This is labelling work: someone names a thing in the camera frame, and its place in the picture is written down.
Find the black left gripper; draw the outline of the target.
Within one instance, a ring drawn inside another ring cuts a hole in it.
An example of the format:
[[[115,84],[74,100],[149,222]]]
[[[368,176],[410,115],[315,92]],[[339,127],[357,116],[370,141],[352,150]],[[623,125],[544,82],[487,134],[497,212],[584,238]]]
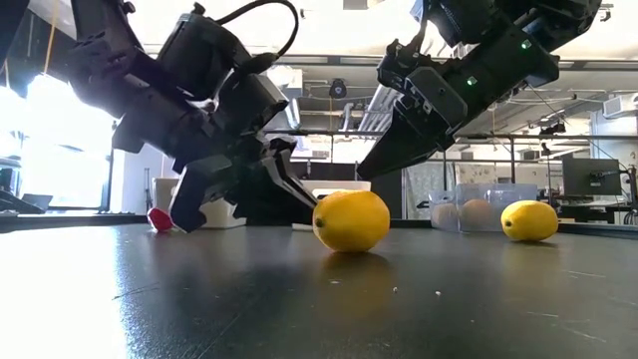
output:
[[[193,232],[206,223],[200,207],[223,197],[233,182],[232,162],[241,169],[233,216],[277,224],[311,224],[316,197],[290,162],[297,141],[265,136],[263,128],[288,100],[272,84],[224,86],[215,110],[198,107],[179,93],[141,90],[125,106],[113,134],[116,149],[139,153],[149,145],[183,171],[169,205],[172,223]]]

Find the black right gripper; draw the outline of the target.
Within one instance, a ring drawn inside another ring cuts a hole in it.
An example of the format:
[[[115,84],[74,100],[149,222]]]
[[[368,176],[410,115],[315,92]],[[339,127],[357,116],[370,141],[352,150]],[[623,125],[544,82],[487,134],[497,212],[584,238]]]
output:
[[[399,93],[387,131],[358,165],[363,180],[422,163],[450,147],[456,133],[518,84],[490,49],[440,63],[395,40],[378,65],[381,85]]]

